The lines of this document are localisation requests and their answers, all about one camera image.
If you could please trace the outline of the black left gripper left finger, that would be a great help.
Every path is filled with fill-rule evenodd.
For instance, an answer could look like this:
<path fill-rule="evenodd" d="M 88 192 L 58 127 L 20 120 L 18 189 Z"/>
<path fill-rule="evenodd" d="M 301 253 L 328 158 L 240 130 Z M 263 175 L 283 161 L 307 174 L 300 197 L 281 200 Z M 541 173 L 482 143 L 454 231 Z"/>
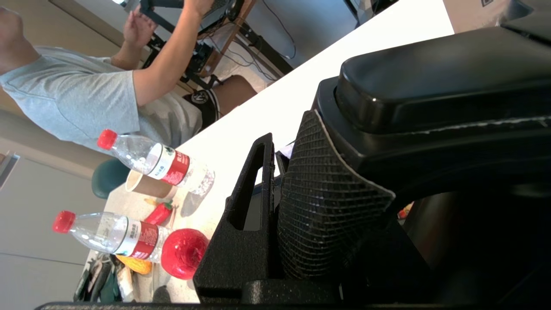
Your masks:
<path fill-rule="evenodd" d="M 260 227 L 245 221 L 256 174 L 260 183 Z M 213 237 L 195 271 L 195 292 L 202 303 L 337 303 L 338 288 L 324 282 L 283 277 L 274 214 L 274 145 L 267 133 L 251 146 L 232 194 L 226 199 Z"/>

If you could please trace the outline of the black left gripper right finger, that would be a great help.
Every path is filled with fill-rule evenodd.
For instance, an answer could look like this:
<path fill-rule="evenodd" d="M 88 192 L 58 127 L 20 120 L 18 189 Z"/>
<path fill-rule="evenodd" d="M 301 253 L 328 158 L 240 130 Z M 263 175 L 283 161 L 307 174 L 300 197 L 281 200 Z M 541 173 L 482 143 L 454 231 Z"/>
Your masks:
<path fill-rule="evenodd" d="M 424 303 L 432 272 L 398 220 L 370 232 L 342 283 L 345 303 Z"/>

